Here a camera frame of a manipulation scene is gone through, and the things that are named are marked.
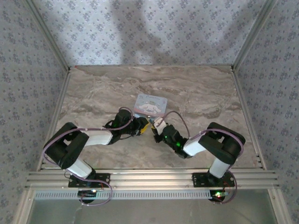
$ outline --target floral wall pattern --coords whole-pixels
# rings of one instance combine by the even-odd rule
[[[299,224],[299,2],[280,0],[237,72],[268,169]]]
[[[36,168],[65,71],[18,0],[0,1],[0,223]]]
[[[33,0],[69,65],[232,64],[264,0]]]

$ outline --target purple cable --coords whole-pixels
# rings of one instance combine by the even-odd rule
[[[118,128],[98,128],[98,127],[83,128],[83,127],[79,127],[79,128],[75,128],[75,129],[69,130],[69,131],[67,131],[67,132],[64,132],[64,133],[62,133],[61,135],[59,135],[59,136],[57,136],[56,138],[54,138],[52,141],[50,141],[50,142],[43,148],[43,151],[42,151],[42,156],[43,156],[43,158],[44,158],[47,162],[49,162],[49,163],[51,163],[51,164],[54,164],[54,165],[57,165],[56,163],[52,162],[51,160],[49,160],[49,159],[46,157],[45,152],[46,152],[46,150],[47,150],[52,144],[54,144],[54,142],[58,141],[58,140],[61,139],[62,137],[66,136],[67,134],[70,134],[70,133],[72,133],[72,132],[75,132],[75,131],[117,131],[117,130],[121,130],[121,129],[125,128],[126,126],[128,126],[128,125],[132,122],[132,120],[134,119],[134,115],[133,115],[132,111],[131,111],[129,108],[127,108],[127,107],[121,107],[119,110],[121,110],[121,109],[128,110],[128,111],[131,113],[131,119],[128,121],[127,124],[125,124],[125,125],[123,125],[123,126],[121,126],[121,127],[118,127]],[[107,202],[109,202],[109,201],[111,200],[111,198],[112,198],[112,194],[113,194],[113,190],[112,190],[112,187],[111,187],[111,185],[110,185],[109,183],[107,183],[106,181],[101,181],[101,180],[87,180],[87,179],[84,179],[84,178],[82,178],[82,177],[80,177],[80,176],[77,176],[76,174],[74,174],[74,173],[71,172],[71,171],[69,171],[69,172],[70,172],[72,175],[74,175],[76,178],[78,178],[78,179],[80,179],[80,180],[82,180],[82,181],[103,183],[103,184],[107,185],[107,186],[110,188],[110,190],[111,190],[111,193],[109,194],[108,199],[107,199],[106,201],[104,201],[104,202],[97,203],[97,204],[86,204],[86,203],[84,203],[84,202],[82,201],[82,198],[83,198],[83,197],[82,197],[82,198],[80,199],[80,202],[81,202],[83,205],[86,205],[86,206],[104,205],[104,204],[106,204]]]
[[[167,114],[165,114],[164,117],[162,117],[161,122],[157,125],[157,127],[159,127],[159,126],[162,124],[162,122],[165,120],[165,118],[166,118],[170,113],[176,113],[176,114],[181,118],[181,120],[183,121],[183,123],[184,123],[184,125],[185,125],[185,127],[186,127],[186,130],[187,130],[187,133],[188,133],[188,138],[190,138],[190,132],[189,132],[189,129],[188,129],[188,126],[187,126],[186,122],[184,121],[182,115],[180,115],[180,114],[179,114],[178,112],[176,112],[176,111],[170,111],[170,112],[168,112]]]
[[[203,134],[205,134],[205,133],[207,133],[207,132],[220,132],[220,133],[223,133],[223,134],[226,134],[226,135],[232,137],[232,138],[235,139],[235,140],[239,143],[239,145],[241,146],[241,151],[240,151],[238,157],[240,157],[240,156],[243,154],[243,152],[244,152],[244,145],[242,144],[242,142],[240,141],[240,139],[238,139],[238,138],[237,138],[235,135],[233,135],[232,133],[227,132],[227,131],[224,131],[224,130],[221,130],[221,129],[217,129],[217,128],[206,129],[206,130],[200,132],[199,134],[195,135],[193,138],[190,138],[190,140],[194,140],[194,139],[196,139],[196,138],[198,138],[198,137],[201,137]],[[230,197],[230,199],[228,199],[228,200],[225,201],[225,202],[217,202],[218,204],[226,204],[226,203],[231,202],[231,201],[234,199],[234,197],[236,196],[236,194],[237,194],[237,190],[238,190],[237,180],[236,180],[235,176],[233,175],[233,173],[229,171],[229,169],[230,169],[231,167],[232,167],[232,165],[230,165],[230,166],[228,167],[227,172],[229,172],[229,173],[232,175],[233,179],[234,179],[234,182],[235,182],[235,190],[234,190],[234,192],[233,192],[233,195]]]

